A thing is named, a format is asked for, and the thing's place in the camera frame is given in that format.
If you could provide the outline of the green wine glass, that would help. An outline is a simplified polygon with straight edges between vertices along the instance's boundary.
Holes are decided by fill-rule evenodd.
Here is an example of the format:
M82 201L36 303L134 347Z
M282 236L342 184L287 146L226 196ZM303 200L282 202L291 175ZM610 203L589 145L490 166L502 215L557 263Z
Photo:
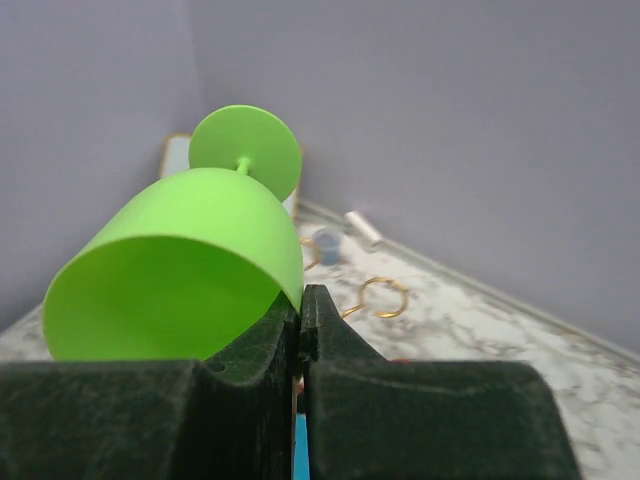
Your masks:
M204 360L279 296L303 258L285 200L300 146L273 113L229 105L193 132L186 170L132 198L54 277L43 331L57 361Z

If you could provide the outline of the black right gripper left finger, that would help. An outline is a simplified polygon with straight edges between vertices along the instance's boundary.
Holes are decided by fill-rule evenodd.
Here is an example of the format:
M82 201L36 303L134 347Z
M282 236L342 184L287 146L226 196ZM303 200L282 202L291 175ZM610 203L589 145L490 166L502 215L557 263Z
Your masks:
M204 361L3 361L2 477L290 478L298 327L278 298Z

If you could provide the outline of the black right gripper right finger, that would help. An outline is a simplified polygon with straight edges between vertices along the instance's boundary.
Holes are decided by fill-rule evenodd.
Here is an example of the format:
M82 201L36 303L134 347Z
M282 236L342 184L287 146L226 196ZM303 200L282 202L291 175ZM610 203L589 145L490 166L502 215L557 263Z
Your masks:
M554 395L511 361L391 361L308 286L299 358L314 479L578 479Z

